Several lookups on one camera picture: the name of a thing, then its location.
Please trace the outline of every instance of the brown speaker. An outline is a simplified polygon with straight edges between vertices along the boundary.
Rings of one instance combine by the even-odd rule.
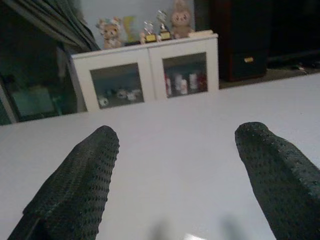
[[[195,20],[205,1],[195,0]],[[219,74],[227,81],[263,76],[270,45],[271,0],[211,0],[210,28],[219,34]]]

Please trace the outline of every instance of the glass cabinet door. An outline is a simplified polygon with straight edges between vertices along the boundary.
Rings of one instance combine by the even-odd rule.
[[[149,50],[157,99],[219,89],[217,39],[185,41]]]
[[[146,49],[122,52],[105,50],[90,55],[74,59],[89,112],[155,99]]]

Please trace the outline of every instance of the floor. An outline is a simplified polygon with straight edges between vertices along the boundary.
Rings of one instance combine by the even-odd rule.
[[[320,73],[320,69],[316,68],[304,68],[304,70],[299,69],[290,69],[290,68],[279,68],[279,69],[267,69],[266,75],[263,77],[245,79],[240,81],[229,82],[223,79],[220,79],[220,89],[233,88],[238,86],[258,84],[262,82],[288,79],[297,76],[309,75]]]

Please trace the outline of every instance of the gold label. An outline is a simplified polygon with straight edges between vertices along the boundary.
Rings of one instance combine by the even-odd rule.
[[[245,63],[252,63],[253,61],[254,61],[254,58],[251,56],[251,57],[246,57],[245,59],[244,59],[244,61],[245,61]]]
[[[171,33],[170,32],[161,32],[160,33],[161,40],[169,40],[171,39]]]
[[[156,42],[157,37],[155,34],[147,35],[147,36],[145,36],[145,41],[146,42]]]

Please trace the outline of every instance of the stuffed animal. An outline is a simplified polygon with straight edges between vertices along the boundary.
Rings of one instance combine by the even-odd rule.
[[[185,0],[174,0],[171,17],[173,36],[176,39],[187,38],[189,33],[194,32],[191,28],[191,11]]]
[[[96,27],[99,28],[104,38],[104,49],[115,49],[122,46],[120,40],[121,20],[117,17],[113,19],[99,19]]]

